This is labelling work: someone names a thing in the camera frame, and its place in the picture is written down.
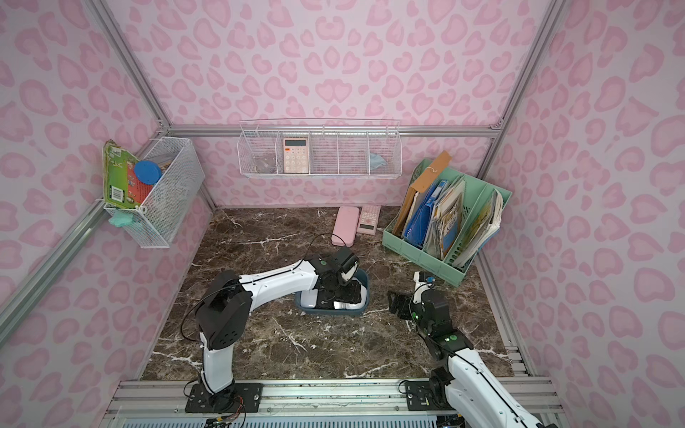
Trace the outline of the teal storage box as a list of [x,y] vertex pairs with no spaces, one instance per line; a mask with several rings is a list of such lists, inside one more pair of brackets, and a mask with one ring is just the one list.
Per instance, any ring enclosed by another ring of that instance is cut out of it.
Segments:
[[359,269],[353,277],[353,280],[361,285],[361,302],[356,304],[351,303],[339,303],[335,302],[334,306],[331,308],[315,308],[315,309],[304,309],[300,305],[300,297],[302,292],[297,292],[294,295],[294,303],[296,307],[308,315],[316,316],[346,316],[346,317],[359,317],[364,314],[369,306],[369,277],[364,269]]

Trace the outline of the light grey flat mouse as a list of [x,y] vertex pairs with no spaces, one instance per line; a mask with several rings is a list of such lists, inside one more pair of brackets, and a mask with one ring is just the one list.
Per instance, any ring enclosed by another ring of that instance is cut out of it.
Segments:
[[318,290],[303,291],[300,297],[300,305],[304,309],[315,309],[318,304],[318,297]]

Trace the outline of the brown envelope folder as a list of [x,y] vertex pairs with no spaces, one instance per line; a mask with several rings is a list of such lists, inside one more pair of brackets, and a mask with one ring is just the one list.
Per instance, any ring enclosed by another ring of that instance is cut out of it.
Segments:
[[400,236],[403,233],[413,209],[419,206],[419,203],[422,201],[422,198],[426,195],[426,192],[431,185],[433,185],[433,182],[435,182],[440,174],[449,166],[450,162],[451,155],[447,151],[443,151],[410,184],[397,216],[394,229],[392,230],[394,235]]

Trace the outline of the green file organizer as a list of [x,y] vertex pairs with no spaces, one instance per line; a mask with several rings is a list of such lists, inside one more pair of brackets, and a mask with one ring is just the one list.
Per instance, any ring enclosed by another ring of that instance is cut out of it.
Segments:
[[[423,172],[423,170],[431,162],[432,160],[423,160],[419,163],[419,165],[417,165],[417,167],[415,167],[413,175],[411,177],[410,184]],[[411,262],[415,263],[424,270],[435,274],[435,276],[442,278],[444,281],[454,286],[460,285],[460,283],[466,276],[466,273],[469,270],[472,261],[474,260],[474,258],[476,258],[475,255],[471,260],[469,260],[469,263],[467,263],[467,265],[465,265],[464,267],[453,266],[453,262],[458,257],[458,253],[460,252],[460,240],[462,239],[462,236],[465,234],[466,229],[474,220],[479,210],[481,210],[481,207],[489,198],[493,190],[498,190],[503,196],[504,209],[501,217],[502,224],[502,218],[505,207],[507,206],[508,201],[512,196],[512,192],[502,187],[497,187],[497,185],[493,185],[479,178],[475,178],[465,173],[458,172],[456,171],[456,169],[452,169],[449,166],[440,174],[440,176],[437,178],[437,180],[435,180],[435,182],[439,180],[447,180],[448,183],[450,183],[451,181],[461,176],[464,176],[465,180],[467,181],[467,187],[463,201],[461,228],[458,232],[456,240],[454,241],[454,244],[451,246],[443,260],[436,259],[429,255],[424,250],[424,245],[421,249],[419,249],[414,245],[406,242],[403,237],[405,228],[400,236],[396,236],[392,233],[399,213],[391,221],[391,223],[388,225],[383,234],[383,245],[386,248],[388,248],[391,251],[394,251],[395,253],[398,253],[407,260],[410,260]]]

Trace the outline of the magazines stack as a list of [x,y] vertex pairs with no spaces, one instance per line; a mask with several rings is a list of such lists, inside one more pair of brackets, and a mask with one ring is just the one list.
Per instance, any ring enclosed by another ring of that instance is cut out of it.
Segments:
[[466,187],[464,176],[450,183],[445,181],[445,186],[433,202],[424,250],[436,259],[445,258],[460,231]]

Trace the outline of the pink calculator in basket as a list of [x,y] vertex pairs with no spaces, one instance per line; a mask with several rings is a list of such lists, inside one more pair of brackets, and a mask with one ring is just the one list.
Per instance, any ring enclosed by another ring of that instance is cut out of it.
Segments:
[[310,172],[309,139],[286,137],[283,140],[285,174],[308,174]]

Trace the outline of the yellow booklet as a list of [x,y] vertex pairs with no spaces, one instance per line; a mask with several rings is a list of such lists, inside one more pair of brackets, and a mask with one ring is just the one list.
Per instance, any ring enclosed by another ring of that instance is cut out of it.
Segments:
[[481,210],[468,226],[460,240],[460,252],[453,266],[463,268],[501,227],[504,200],[498,190],[493,190]]

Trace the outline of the mint green cloth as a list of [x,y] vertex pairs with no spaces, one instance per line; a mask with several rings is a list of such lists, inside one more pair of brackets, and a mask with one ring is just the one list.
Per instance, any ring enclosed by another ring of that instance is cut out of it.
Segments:
[[143,225],[137,221],[137,216],[132,212],[125,212],[124,210],[116,210],[109,219],[109,223],[115,228],[143,229]]

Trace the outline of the pink pencil case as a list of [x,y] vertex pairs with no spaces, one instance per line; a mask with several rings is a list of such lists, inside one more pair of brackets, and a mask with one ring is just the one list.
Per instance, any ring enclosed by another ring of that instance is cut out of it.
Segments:
[[341,207],[337,212],[335,219],[335,226],[331,235],[331,244],[334,246],[353,246],[359,218],[360,209],[358,207]]

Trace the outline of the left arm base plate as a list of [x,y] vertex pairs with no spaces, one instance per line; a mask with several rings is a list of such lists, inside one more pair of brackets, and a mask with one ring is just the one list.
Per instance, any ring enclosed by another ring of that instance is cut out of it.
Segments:
[[241,411],[257,413],[262,400],[263,383],[234,383],[222,392],[209,392],[202,383],[195,384],[187,397],[187,414],[229,415]]

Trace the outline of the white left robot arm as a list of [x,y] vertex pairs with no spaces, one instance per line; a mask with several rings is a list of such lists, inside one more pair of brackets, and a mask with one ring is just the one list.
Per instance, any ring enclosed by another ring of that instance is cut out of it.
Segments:
[[203,346],[201,384],[211,397],[235,390],[233,355],[252,312],[291,294],[307,310],[358,314],[369,302],[359,258],[348,247],[326,257],[317,254],[254,275],[219,274],[193,309]]

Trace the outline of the green snack package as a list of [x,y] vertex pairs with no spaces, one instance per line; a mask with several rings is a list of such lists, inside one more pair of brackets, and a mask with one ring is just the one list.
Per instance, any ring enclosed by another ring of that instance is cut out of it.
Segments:
[[130,171],[138,158],[108,140],[103,147],[103,198],[119,209],[135,209],[137,203],[130,195]]

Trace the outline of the blue folder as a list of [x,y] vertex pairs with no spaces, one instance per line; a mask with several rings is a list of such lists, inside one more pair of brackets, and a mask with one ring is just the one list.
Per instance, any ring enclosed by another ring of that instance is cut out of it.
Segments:
[[447,180],[439,180],[430,187],[422,203],[414,210],[414,213],[405,228],[403,237],[406,242],[419,249],[423,247],[432,217],[433,206],[447,184]]

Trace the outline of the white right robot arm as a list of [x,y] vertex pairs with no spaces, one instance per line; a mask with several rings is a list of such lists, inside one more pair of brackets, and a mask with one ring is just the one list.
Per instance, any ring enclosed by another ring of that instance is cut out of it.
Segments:
[[402,380],[398,392],[408,409],[454,410],[472,427],[544,427],[524,408],[474,350],[472,342],[453,326],[450,306],[435,288],[435,278],[414,273],[411,294],[389,292],[389,311],[409,320],[440,366],[426,382]]

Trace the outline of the pink calculator on table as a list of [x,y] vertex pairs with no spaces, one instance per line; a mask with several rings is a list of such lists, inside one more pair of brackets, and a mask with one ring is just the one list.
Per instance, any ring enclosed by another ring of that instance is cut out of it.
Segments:
[[380,217],[381,207],[365,205],[360,209],[357,233],[361,235],[375,235]]

